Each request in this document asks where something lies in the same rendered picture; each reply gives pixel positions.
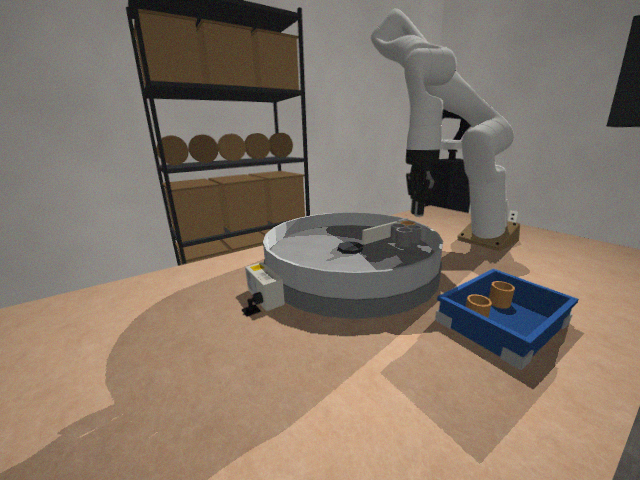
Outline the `blue crate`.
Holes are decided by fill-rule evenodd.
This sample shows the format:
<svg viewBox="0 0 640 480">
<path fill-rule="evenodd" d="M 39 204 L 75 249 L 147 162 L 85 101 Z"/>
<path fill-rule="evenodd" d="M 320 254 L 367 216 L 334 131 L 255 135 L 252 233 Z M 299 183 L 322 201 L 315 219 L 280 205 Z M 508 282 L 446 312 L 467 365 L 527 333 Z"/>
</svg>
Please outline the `blue crate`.
<svg viewBox="0 0 640 480">
<path fill-rule="evenodd" d="M 509 308 L 491 305 L 487 318 L 466 307 L 469 295 L 477 294 L 489 298 L 491 283 L 494 281 L 507 282 L 515 287 Z M 578 300 L 491 269 L 437 296 L 440 306 L 436 311 L 435 321 L 522 370 L 531 362 L 534 354 L 570 323 L 573 315 L 571 310 Z"/>
</svg>

